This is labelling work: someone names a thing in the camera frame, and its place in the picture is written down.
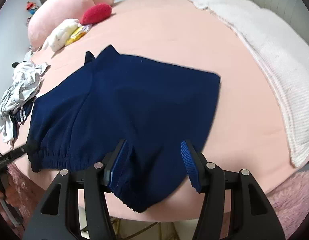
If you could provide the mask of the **person's hand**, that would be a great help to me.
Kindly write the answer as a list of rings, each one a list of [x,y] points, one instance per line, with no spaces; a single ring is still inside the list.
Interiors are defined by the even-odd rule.
[[[5,193],[0,191],[0,198],[4,199],[9,205],[13,207],[20,206],[20,198],[11,175],[8,176],[8,187],[5,189]]]

